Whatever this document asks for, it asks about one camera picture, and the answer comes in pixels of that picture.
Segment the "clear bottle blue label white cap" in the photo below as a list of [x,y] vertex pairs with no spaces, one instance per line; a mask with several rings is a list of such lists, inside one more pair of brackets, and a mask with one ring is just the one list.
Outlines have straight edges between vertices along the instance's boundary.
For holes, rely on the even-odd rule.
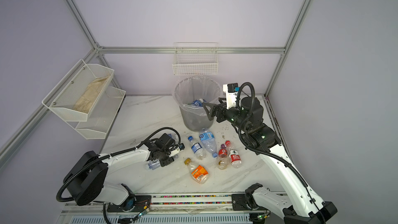
[[180,144],[180,138],[178,137],[177,134],[171,134],[171,133],[169,133],[168,136],[172,139],[171,145],[178,145],[178,144]]

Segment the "small bottle blue cap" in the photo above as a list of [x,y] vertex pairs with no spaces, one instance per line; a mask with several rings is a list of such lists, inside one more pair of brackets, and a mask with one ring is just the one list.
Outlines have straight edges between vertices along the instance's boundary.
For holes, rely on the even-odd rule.
[[205,159],[206,151],[204,150],[202,145],[199,143],[199,141],[197,139],[195,139],[193,136],[188,136],[188,141],[190,142],[191,150],[193,151],[196,158],[199,160]]

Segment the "orange label bottle yellow cap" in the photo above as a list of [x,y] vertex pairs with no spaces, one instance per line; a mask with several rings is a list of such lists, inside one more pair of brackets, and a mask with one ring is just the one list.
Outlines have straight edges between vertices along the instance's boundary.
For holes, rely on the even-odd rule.
[[195,182],[199,184],[204,184],[208,180],[209,173],[202,165],[191,160],[190,158],[187,158],[184,161],[184,164],[187,166],[191,177]]

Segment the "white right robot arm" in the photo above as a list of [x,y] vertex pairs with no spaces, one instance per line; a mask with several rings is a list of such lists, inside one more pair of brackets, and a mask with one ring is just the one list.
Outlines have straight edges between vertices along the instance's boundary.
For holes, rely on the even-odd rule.
[[281,196],[256,183],[245,191],[247,206],[266,208],[286,224],[324,224],[329,221],[337,213],[337,207],[317,195],[296,169],[280,138],[264,123],[264,108],[260,101],[245,97],[239,107],[231,108],[227,108],[225,98],[220,98],[219,102],[203,104],[208,119],[231,123],[245,148],[261,157],[286,193]]

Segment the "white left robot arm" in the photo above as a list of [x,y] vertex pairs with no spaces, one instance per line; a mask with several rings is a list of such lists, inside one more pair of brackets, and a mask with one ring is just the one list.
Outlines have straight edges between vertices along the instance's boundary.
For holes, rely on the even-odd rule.
[[59,202],[74,201],[83,206],[92,202],[112,203],[124,212],[130,212],[137,203],[136,195],[123,183],[113,184],[107,178],[128,166],[158,161],[168,166],[185,146],[180,135],[166,133],[159,138],[152,135],[137,146],[113,153],[86,152],[65,176],[56,199]]

